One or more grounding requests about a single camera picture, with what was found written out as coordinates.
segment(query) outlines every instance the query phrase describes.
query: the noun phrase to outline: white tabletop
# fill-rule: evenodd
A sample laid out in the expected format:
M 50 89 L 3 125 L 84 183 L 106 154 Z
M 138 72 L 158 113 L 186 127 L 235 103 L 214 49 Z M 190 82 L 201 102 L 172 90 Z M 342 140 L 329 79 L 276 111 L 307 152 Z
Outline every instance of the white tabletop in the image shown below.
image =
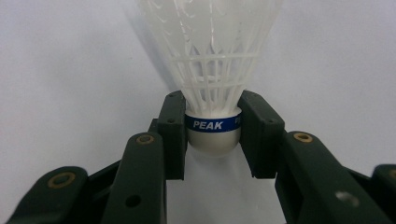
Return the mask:
M 43 174 L 92 174 L 176 91 L 134 1 L 0 1 L 0 223 Z M 248 85 L 369 175 L 396 163 L 396 2 L 285 0 Z M 168 182 L 168 223 L 285 223 L 238 147 Z

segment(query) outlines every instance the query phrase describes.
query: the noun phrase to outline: white rounded tip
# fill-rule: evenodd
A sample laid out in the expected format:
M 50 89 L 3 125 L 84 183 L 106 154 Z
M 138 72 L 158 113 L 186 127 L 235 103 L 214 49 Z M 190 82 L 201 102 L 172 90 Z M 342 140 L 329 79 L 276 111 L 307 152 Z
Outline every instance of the white rounded tip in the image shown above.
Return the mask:
M 228 116 L 202 118 L 186 111 L 191 146 L 209 157 L 222 157 L 233 150 L 241 135 L 241 109 Z
M 226 133 L 200 133 L 187 129 L 191 146 L 209 157 L 223 157 L 239 142 L 241 128 Z

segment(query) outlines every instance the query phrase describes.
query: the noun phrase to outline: black plastic part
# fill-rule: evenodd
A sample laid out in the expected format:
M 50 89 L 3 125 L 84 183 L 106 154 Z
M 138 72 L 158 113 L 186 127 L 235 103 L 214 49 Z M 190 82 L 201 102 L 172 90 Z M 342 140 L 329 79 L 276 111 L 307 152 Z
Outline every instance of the black plastic part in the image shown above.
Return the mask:
M 172 92 L 165 97 L 157 124 L 150 125 L 150 130 L 156 129 L 163 137 L 166 179 L 184 179 L 187 150 L 185 111 L 186 100 L 181 91 Z
M 163 139 L 159 134 L 140 133 L 131 137 L 101 223 L 166 223 L 163 168 Z
M 87 172 L 79 167 L 62 167 L 43 175 L 23 197 L 8 223 L 76 223 L 86 181 Z
M 240 144 L 251 174 L 256 178 L 275 178 L 278 145 L 285 122 L 257 93 L 244 91 L 238 106 L 242 109 Z
M 312 134 L 285 134 L 276 191 L 288 224 L 392 223 L 330 151 Z
M 372 177 L 372 197 L 389 218 L 396 222 L 396 165 L 375 167 Z

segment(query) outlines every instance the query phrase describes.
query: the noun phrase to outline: shuttlecock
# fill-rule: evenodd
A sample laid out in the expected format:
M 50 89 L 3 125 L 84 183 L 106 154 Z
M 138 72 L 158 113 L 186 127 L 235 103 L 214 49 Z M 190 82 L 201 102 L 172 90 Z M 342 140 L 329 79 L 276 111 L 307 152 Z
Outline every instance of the shuttlecock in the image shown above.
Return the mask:
M 237 102 L 282 0 L 142 0 L 188 106 L 190 144 L 221 156 L 239 141 Z

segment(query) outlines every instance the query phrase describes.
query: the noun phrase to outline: shuttlecock cork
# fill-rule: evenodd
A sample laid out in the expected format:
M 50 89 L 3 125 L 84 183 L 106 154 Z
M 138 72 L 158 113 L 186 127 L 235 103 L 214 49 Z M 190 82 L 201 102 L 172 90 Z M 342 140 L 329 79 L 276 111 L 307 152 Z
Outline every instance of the shuttlecock cork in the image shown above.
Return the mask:
M 282 0 L 142 0 L 187 100 L 190 144 L 221 156 L 239 141 L 237 107 Z

